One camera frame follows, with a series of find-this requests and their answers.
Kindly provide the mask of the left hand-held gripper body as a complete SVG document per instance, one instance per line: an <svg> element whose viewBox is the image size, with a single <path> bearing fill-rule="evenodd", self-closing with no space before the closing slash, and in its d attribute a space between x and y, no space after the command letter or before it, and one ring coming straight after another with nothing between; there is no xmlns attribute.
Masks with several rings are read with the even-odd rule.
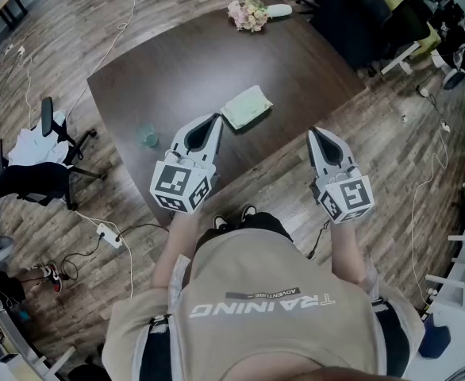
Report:
<svg viewBox="0 0 465 381"><path fill-rule="evenodd" d="M164 160L156 162L150 193L160 207L192 214L211 192L215 172L215 165L207 159L169 149Z"/></svg>

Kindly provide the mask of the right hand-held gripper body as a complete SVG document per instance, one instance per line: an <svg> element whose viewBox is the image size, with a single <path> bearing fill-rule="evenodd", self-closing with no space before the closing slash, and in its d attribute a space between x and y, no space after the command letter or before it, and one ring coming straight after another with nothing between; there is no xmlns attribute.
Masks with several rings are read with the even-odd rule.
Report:
<svg viewBox="0 0 465 381"><path fill-rule="evenodd" d="M355 164L332 178L317 178L315 185L317 202L335 224L362 217L375 205L370 180Z"/></svg>

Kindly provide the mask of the person's right forearm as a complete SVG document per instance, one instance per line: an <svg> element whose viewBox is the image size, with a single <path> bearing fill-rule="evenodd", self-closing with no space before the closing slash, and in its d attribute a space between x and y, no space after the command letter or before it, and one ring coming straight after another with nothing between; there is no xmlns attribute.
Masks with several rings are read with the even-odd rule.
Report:
<svg viewBox="0 0 465 381"><path fill-rule="evenodd" d="M363 287L367 282L367 267L351 221L330 223L332 242L332 273L339 279Z"/></svg>

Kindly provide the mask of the person's left forearm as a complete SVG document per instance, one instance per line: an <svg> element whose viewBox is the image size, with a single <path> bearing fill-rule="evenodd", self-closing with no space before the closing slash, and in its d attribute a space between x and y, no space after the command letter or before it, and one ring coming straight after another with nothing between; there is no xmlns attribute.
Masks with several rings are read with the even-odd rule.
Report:
<svg viewBox="0 0 465 381"><path fill-rule="evenodd" d="M175 214L169 226L167 242L152 272L152 287L168 288L177 259L180 256L193 258L198 241L198 223L201 214L201 207L192 214Z"/></svg>

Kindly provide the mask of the translucent green cup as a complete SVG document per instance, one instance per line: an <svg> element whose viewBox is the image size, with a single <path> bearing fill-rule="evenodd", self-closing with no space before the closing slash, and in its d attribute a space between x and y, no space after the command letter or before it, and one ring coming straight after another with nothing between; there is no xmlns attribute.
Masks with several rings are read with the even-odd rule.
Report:
<svg viewBox="0 0 465 381"><path fill-rule="evenodd" d="M152 123L145 123L138 130L138 138L142 145L154 148L159 142L159 136Z"/></svg>

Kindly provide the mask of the person's black shorts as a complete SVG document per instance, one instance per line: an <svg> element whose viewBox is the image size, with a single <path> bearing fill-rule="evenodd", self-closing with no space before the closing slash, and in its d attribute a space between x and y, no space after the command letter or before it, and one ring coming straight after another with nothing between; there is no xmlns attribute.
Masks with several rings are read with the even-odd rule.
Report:
<svg viewBox="0 0 465 381"><path fill-rule="evenodd" d="M293 241L289 233L283 228L282 223L279 219L267 212L257 212L256 215L248 217L246 222L239 222L233 224L229 222L231 228L229 230L221 231L216 230L213 227L208 229L198 240L195 251L199 250L207 241L211 241L213 238L225 235L226 233L240 230L240 229L262 229L270 232L277 233L286 237L289 241Z"/></svg>

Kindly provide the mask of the white power strip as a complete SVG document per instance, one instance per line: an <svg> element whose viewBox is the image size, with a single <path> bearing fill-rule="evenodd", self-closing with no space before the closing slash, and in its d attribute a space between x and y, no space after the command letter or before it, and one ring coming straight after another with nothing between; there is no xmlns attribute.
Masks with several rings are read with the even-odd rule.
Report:
<svg viewBox="0 0 465 381"><path fill-rule="evenodd" d="M115 249L119 249L123 245L121 237L103 222L97 226L96 233Z"/></svg>

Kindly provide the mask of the large black office chair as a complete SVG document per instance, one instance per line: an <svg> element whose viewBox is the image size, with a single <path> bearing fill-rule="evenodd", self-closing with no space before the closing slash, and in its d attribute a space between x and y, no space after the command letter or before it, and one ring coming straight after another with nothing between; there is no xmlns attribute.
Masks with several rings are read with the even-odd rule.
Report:
<svg viewBox="0 0 465 381"><path fill-rule="evenodd" d="M391 18L384 0L321 0L309 23L357 70L386 54Z"/></svg>

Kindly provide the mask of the pink flower bouquet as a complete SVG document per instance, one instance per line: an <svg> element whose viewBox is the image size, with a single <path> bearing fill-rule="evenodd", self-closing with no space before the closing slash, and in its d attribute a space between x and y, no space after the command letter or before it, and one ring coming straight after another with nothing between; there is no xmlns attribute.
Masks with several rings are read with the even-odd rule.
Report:
<svg viewBox="0 0 465 381"><path fill-rule="evenodd" d="M268 20L267 7L260 0L231 1L228 17L239 31L260 32Z"/></svg>

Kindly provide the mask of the yellow green chair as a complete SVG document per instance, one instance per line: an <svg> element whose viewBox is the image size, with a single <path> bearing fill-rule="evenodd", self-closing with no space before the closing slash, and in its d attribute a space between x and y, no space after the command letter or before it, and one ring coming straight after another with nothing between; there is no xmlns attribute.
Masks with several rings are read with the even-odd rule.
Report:
<svg viewBox="0 0 465 381"><path fill-rule="evenodd" d="M405 46L415 41L419 48L413 51L409 58L415 60L418 56L432 51L441 39L428 20L432 11L421 0L384 0L392 11L388 30L393 33L395 41Z"/></svg>

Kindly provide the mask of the white clothes pile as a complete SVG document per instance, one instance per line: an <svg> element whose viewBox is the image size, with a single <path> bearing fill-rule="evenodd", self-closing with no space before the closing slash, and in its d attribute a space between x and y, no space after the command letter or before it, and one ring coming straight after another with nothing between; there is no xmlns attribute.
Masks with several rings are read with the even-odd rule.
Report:
<svg viewBox="0 0 465 381"><path fill-rule="evenodd" d="M47 137L42 135L42 120L33 129L22 129L17 136L14 148L8 154L8 165L32 166L45 162L63 164L69 144L58 141L59 136L52 131Z"/></svg>

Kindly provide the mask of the white vase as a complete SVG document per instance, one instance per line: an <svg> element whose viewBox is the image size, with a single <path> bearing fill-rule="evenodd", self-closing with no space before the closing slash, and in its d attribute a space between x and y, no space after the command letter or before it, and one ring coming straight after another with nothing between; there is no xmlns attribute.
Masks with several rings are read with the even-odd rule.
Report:
<svg viewBox="0 0 465 381"><path fill-rule="evenodd" d="M292 14L292 7L287 4L273 4L266 8L266 13L269 18L286 17Z"/></svg>

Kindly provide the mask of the beige printed t-shirt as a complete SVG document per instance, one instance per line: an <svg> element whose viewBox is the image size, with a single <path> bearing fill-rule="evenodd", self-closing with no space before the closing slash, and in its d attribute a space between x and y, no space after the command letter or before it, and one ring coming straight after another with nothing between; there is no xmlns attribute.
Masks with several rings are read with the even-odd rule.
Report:
<svg viewBox="0 0 465 381"><path fill-rule="evenodd" d="M222 381L256 355L401 376L425 327L401 292L367 289L307 260L284 236L240 229L180 256L168 288L113 306L102 361L113 381Z"/></svg>

